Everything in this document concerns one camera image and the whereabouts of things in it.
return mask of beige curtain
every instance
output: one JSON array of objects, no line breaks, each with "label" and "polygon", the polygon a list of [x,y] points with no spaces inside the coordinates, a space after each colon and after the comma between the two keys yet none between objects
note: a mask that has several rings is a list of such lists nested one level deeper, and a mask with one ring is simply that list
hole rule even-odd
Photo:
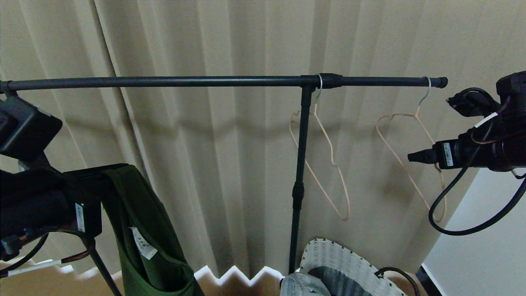
[{"label": "beige curtain", "polygon": [[[445,99],[526,65],[526,5],[517,1],[15,1],[1,2],[3,80],[89,76],[301,75],[447,76],[421,117],[437,140],[465,119]],[[378,267],[414,271],[438,232],[374,130],[380,116],[414,112],[423,88],[325,90],[319,115],[351,193],[342,222],[306,172],[299,254],[314,237],[336,240]],[[64,121],[46,150],[61,171],[118,162],[139,167],[164,202],[194,269],[232,265],[249,277],[264,265],[287,271],[296,149],[288,133],[300,89],[121,88],[23,91]],[[413,121],[384,124],[404,155],[429,147]],[[312,122],[307,159],[345,209],[328,145]],[[2,169],[16,161],[2,158]],[[432,166],[409,164],[428,202],[440,192]],[[446,172],[449,182],[456,172]],[[449,215],[474,171],[449,195]],[[104,217],[97,247],[119,270]],[[82,249],[53,235],[40,259]],[[89,260],[74,264],[82,272]]]}]

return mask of horizontal bar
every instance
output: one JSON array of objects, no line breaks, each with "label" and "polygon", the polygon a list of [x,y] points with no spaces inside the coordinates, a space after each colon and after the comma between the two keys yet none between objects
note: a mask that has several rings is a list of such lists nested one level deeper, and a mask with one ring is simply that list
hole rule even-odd
[{"label": "horizontal bar", "polygon": [[[425,77],[344,77],[323,73],[323,88],[340,86],[428,86]],[[211,86],[306,86],[320,87],[318,75],[302,76],[139,76],[87,77],[1,81],[0,92],[86,87],[211,87]],[[447,78],[431,78],[431,86],[443,88]]]}]

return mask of wire hanger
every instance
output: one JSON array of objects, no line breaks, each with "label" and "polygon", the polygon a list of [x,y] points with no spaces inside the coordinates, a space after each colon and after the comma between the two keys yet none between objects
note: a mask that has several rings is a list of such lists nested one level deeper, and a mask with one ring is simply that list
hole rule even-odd
[{"label": "wire hanger", "polygon": [[[407,113],[395,113],[395,114],[391,114],[391,115],[386,115],[386,116],[382,116],[378,119],[378,121],[376,121],[376,131],[378,132],[378,134],[380,135],[380,137],[382,138],[382,141],[385,143],[385,145],[387,146],[387,148],[389,148],[389,150],[391,151],[391,153],[393,153],[393,155],[396,157],[396,159],[398,160],[398,163],[400,163],[400,165],[402,166],[403,170],[406,172],[407,176],[409,177],[409,180],[411,181],[411,183],[413,184],[414,188],[417,190],[418,192],[418,195],[420,196],[420,198],[422,199],[422,201],[424,202],[424,204],[426,205],[426,207],[429,209],[429,204],[428,202],[426,201],[426,199],[424,198],[423,194],[422,194],[422,191],[420,191],[420,189],[418,188],[416,182],[414,181],[413,177],[411,176],[411,174],[409,174],[409,171],[407,170],[406,166],[403,164],[402,160],[400,159],[400,157],[398,156],[398,154],[394,151],[394,149],[391,147],[391,145],[389,145],[389,143],[387,143],[387,140],[385,139],[385,137],[383,137],[382,133],[380,132],[380,128],[378,127],[378,125],[380,124],[380,121],[382,121],[383,119],[388,119],[389,121],[393,120],[393,118],[395,118],[396,116],[406,116],[406,117],[413,117],[414,119],[417,120],[417,122],[420,124],[420,126],[422,127],[422,129],[424,130],[424,132],[426,133],[427,137],[429,138],[429,141],[431,142],[431,144],[435,144],[435,141],[433,140],[433,138],[431,137],[431,135],[429,134],[428,130],[426,129],[426,127],[424,126],[424,124],[422,123],[422,121],[420,120],[420,117],[418,116],[418,113],[420,112],[420,106],[422,105],[422,102],[426,99],[426,97],[429,95],[429,91],[431,90],[431,79],[429,79],[429,77],[427,76],[424,76],[425,78],[427,78],[427,80],[429,81],[429,86],[428,86],[428,89],[427,89],[427,92],[426,94],[424,95],[424,97],[418,102],[418,107],[417,107],[417,110],[415,111],[414,114],[407,114]],[[442,184],[442,190],[444,190],[446,188],[446,184],[444,183],[444,175],[442,173],[442,170],[437,166],[437,164],[434,164],[434,168],[437,169],[439,175],[440,175],[440,182]],[[434,215],[433,215],[433,219],[436,221],[436,222],[440,222],[442,221],[442,219],[445,217],[446,215],[446,212],[447,212],[447,198],[444,197],[444,210],[442,212],[442,215],[440,216],[439,219],[437,219]]]},{"label": "wire hanger", "polygon": [[[347,221],[349,219],[349,215],[350,215],[350,212],[351,212],[351,205],[350,205],[350,201],[349,201],[349,192],[347,191],[347,185],[345,184],[345,179],[343,178],[343,174],[341,173],[341,169],[334,161],[334,149],[332,147],[332,142],[329,139],[329,135],[327,134],[327,131],[323,127],[323,124],[321,123],[320,118],[318,117],[318,99],[320,98],[321,92],[323,90],[323,79],[321,78],[320,74],[318,74],[318,76],[320,77],[320,92],[318,93],[318,95],[314,99],[314,112],[310,112],[310,114],[314,115],[314,118],[316,119],[316,121],[320,125],[320,128],[323,131],[323,134],[325,135],[325,139],[327,139],[327,142],[329,143],[331,165],[334,166],[336,168],[336,170],[338,170],[338,174],[340,175],[341,184],[343,185],[343,191],[345,192],[345,198],[347,200],[347,213],[346,213],[345,217],[340,213],[340,211],[338,211],[338,209],[336,208],[336,206],[332,202],[332,199],[329,197],[329,194],[327,194],[327,191],[325,191],[325,189],[321,185],[320,181],[316,177],[316,174],[314,174],[314,171],[310,167],[310,164],[309,164],[309,162],[307,160],[305,160],[305,164],[307,165],[307,168],[309,169],[309,172],[311,173],[312,177],[314,177],[314,180],[318,184],[318,187],[320,187],[321,191],[325,195],[325,198],[332,205],[332,207],[334,208],[334,210],[336,211],[338,216],[340,216],[340,219],[342,219],[343,221]],[[290,122],[289,122],[289,132],[290,132],[290,135],[292,136],[292,139],[294,140],[294,143],[296,144],[296,147],[298,146],[298,141],[296,140],[296,137],[294,137],[294,133],[292,132],[292,123],[293,122],[297,123],[297,121],[295,121],[294,118],[298,117],[300,112],[301,112],[301,110],[298,110],[298,112],[293,113],[292,116],[290,117]]]}]

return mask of wooden floor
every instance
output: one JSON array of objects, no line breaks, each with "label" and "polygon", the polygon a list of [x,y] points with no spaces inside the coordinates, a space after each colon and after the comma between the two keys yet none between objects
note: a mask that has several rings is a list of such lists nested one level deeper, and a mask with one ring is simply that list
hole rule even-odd
[{"label": "wooden floor", "polygon": [[[386,277],[391,279],[407,295],[414,295],[411,285],[402,276],[386,272]],[[275,296],[279,295],[281,276],[277,271],[265,268],[252,280],[248,280],[237,268],[232,268],[221,279],[217,279],[205,267],[196,273],[196,278],[206,296]],[[114,274],[114,280],[119,289],[123,291],[120,273]],[[420,286],[420,291],[423,296],[427,296],[422,286]],[[61,269],[51,267],[1,279],[0,294],[2,296],[112,296],[110,289],[97,270],[93,269],[77,275],[68,267]]]}]

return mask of brown floor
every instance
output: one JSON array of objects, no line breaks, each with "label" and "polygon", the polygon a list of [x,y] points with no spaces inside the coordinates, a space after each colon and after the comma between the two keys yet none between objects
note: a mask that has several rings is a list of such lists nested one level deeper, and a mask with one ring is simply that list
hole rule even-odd
[{"label": "brown floor", "polygon": [[[393,272],[386,272],[386,277],[407,295],[414,296],[412,287],[405,278]],[[120,275],[114,275],[114,279],[119,289],[123,291]],[[246,278],[238,272],[231,273],[221,285],[218,285],[218,280],[210,272],[204,272],[198,278],[206,296],[279,295],[279,280],[279,278],[266,272],[263,272],[258,280],[251,285],[247,285]],[[427,296],[422,286],[420,286],[420,291],[422,296]],[[0,293],[2,296],[112,296],[100,274],[96,273],[92,277],[78,276],[73,271],[64,273],[57,267],[1,279]]]}]

